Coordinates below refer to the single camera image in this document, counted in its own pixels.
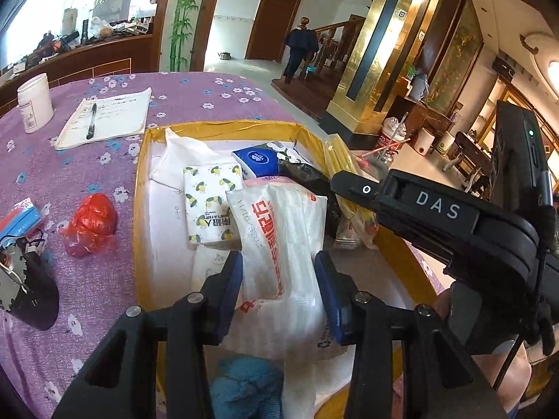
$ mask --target pink package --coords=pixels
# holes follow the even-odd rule
[[[293,181],[291,178],[288,178],[287,176],[261,176],[260,178],[245,179],[243,182],[243,184],[248,188],[254,186],[265,186],[269,183],[297,184],[295,181]]]

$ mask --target metal screw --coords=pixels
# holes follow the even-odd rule
[[[434,310],[431,309],[431,307],[429,307],[427,304],[420,304],[418,305],[418,312],[424,317],[430,317],[433,314]]]
[[[202,302],[204,300],[204,295],[200,292],[194,292],[188,295],[188,297],[186,298],[186,300],[188,302],[190,302],[191,304],[197,304],[199,302]]]
[[[137,317],[139,314],[141,314],[140,306],[131,306],[128,307],[128,309],[126,310],[126,315],[129,316],[130,318]]]
[[[367,292],[357,292],[355,294],[355,296],[353,297],[357,302],[359,302],[359,304],[367,304],[371,298],[373,296],[371,296],[370,293]]]

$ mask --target black stripe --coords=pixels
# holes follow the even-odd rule
[[[410,51],[412,50],[414,42],[419,33],[419,29],[423,24],[423,19],[425,19],[425,14],[427,13],[427,8],[429,7],[430,1],[431,0],[423,0],[423,2],[421,3],[421,6],[419,7],[418,10],[418,14],[415,17],[412,28],[410,29],[410,33],[409,35],[407,35],[407,39],[404,44],[404,47],[400,53],[400,56],[396,60],[394,69],[392,69],[392,72],[390,72],[390,77],[386,82],[386,85],[381,93],[381,96],[378,98],[374,111],[382,111],[382,108],[386,104],[386,101],[390,96],[390,92],[392,91],[392,87],[394,86],[394,83],[396,83],[396,80],[400,76],[402,68],[404,67],[404,63],[406,63],[407,56],[410,54]]]
[[[371,68],[371,64],[373,64],[373,60],[378,51],[378,46],[380,46],[382,39],[386,33],[386,29],[390,24],[390,20],[392,19],[392,15],[396,10],[396,5],[398,4],[398,0],[386,0],[384,7],[382,8],[381,15],[378,18],[377,25],[375,26],[375,30],[373,31],[373,35],[371,36],[371,40],[369,41],[369,45],[367,49],[365,49],[365,53],[363,54],[363,58],[361,58],[361,62],[357,67],[357,71],[355,73],[355,77],[349,85],[348,92],[346,96],[349,97],[351,100],[356,100],[357,95],[359,94],[359,90],[367,77],[369,69]]]

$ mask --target ceiling light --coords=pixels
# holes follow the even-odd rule
[[[548,69],[551,83],[555,90],[559,91],[559,62],[552,61]]]

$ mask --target wooden doorway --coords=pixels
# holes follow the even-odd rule
[[[260,0],[248,41],[247,60],[281,61],[301,0]]]

